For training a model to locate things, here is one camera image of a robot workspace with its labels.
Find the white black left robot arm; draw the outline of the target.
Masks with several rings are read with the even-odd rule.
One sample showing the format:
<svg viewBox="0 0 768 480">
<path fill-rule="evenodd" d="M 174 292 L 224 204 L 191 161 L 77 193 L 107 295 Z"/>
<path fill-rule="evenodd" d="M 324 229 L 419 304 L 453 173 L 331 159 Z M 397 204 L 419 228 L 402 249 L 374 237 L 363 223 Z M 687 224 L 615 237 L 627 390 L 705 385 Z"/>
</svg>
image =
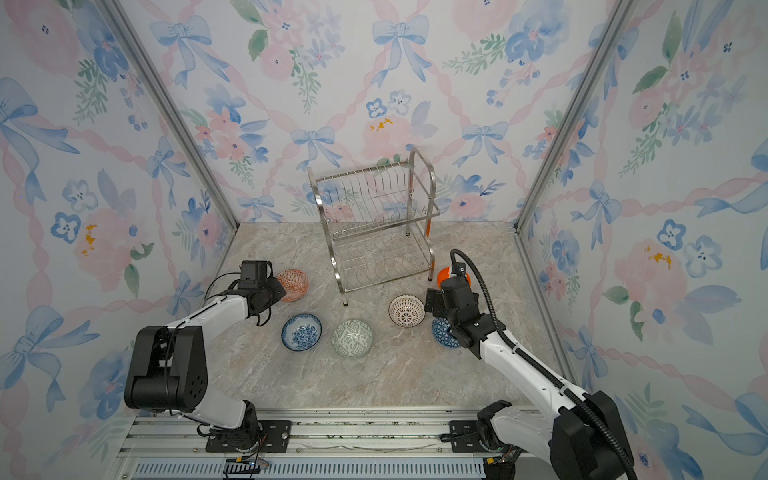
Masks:
<svg viewBox="0 0 768 480">
<path fill-rule="evenodd" d="M 269 322 L 272 307 L 286 296 L 273 265 L 246 260 L 239 277 L 188 316 L 141 329 L 135 340 L 124 390 L 131 409 L 180 413 L 215 434 L 259 435 L 255 407 L 210 385 L 206 346 L 230 327 Z"/>
</svg>

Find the maroon white pattern bowl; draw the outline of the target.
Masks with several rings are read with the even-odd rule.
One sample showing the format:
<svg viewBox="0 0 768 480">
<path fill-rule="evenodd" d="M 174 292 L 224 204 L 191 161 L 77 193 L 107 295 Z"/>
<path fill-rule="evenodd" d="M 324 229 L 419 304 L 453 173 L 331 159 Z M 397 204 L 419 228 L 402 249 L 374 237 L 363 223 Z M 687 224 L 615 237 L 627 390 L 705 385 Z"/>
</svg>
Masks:
<svg viewBox="0 0 768 480">
<path fill-rule="evenodd" d="M 416 296 L 399 295 L 390 302 L 388 315 L 395 325 L 413 328 L 421 324 L 425 318 L 424 304 Z"/>
</svg>

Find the orange plastic bowl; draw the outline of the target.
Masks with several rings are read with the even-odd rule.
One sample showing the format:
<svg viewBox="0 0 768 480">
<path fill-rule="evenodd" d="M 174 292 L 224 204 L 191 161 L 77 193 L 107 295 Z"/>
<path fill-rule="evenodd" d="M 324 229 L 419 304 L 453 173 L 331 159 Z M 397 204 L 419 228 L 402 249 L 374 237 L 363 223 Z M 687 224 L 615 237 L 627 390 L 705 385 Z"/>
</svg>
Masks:
<svg viewBox="0 0 768 480">
<path fill-rule="evenodd" d="M 439 288 L 441 288 L 441 287 L 442 287 L 442 283 L 443 283 L 445 280 L 447 280 L 447 279 L 449 279 L 449 278 L 452 278 L 452 277 L 455 277 L 455 276 L 456 276 L 456 274 L 453 272 L 453 269 L 452 269 L 451 267 L 446 267 L 446 268 L 443 268 L 443 269 L 442 269 L 442 270 L 441 270 L 441 271 L 438 273 L 438 275 L 437 275 L 437 286 L 438 286 Z M 470 275 L 469 275 L 467 272 L 464 272 L 464 276 L 465 276 L 465 278 L 466 278 L 466 281 L 467 281 L 467 283 L 469 284 L 469 286 L 472 286 L 472 279 L 471 279 L 471 276 L 470 276 Z"/>
</svg>

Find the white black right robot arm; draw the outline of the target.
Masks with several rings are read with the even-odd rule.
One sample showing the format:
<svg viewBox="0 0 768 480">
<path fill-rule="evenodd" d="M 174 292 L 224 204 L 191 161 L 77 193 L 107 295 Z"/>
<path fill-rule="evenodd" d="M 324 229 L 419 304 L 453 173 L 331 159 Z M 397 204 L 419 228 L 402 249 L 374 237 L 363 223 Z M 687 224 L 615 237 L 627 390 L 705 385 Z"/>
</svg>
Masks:
<svg viewBox="0 0 768 480">
<path fill-rule="evenodd" d="M 450 277 L 426 294 L 425 310 L 477 359 L 499 371 L 532 402 L 526 414 L 499 400 L 477 414 L 476 434 L 495 452 L 521 449 L 560 479 L 634 479 L 635 460 L 616 403 L 566 380 L 522 346 L 494 311 L 483 312 L 467 279 Z"/>
</svg>

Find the steel wire dish rack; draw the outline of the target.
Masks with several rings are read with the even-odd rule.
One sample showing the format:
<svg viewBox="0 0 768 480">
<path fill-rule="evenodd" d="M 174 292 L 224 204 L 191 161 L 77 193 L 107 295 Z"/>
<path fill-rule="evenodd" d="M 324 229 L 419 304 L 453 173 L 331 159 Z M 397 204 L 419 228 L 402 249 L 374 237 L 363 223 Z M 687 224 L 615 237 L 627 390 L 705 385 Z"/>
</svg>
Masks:
<svg viewBox="0 0 768 480">
<path fill-rule="evenodd" d="M 437 175 L 419 149 L 324 176 L 307 170 L 342 304 L 369 287 L 436 276 Z"/>
</svg>

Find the red geometric pattern bowl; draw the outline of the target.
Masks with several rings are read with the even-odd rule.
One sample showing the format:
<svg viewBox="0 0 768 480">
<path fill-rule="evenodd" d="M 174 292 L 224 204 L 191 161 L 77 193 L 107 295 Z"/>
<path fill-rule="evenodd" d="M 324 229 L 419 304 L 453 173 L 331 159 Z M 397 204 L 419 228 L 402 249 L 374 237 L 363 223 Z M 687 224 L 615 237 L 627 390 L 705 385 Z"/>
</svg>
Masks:
<svg viewBox="0 0 768 480">
<path fill-rule="evenodd" d="M 293 303 L 303 298 L 310 286 L 307 274 L 299 269 L 287 269 L 277 275 L 277 279 L 286 294 L 281 299 L 284 303 Z"/>
</svg>

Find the blue floral bowl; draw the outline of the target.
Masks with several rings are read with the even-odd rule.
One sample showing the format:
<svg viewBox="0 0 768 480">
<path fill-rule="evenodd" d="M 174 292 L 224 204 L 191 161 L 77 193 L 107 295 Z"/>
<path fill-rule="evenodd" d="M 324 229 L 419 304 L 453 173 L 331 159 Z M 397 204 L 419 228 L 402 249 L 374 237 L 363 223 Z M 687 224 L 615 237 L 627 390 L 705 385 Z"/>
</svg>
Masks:
<svg viewBox="0 0 768 480">
<path fill-rule="evenodd" d="M 292 352 L 313 348 L 323 333 L 321 321 L 312 314 L 303 313 L 291 317 L 282 327 L 281 341 Z"/>
</svg>

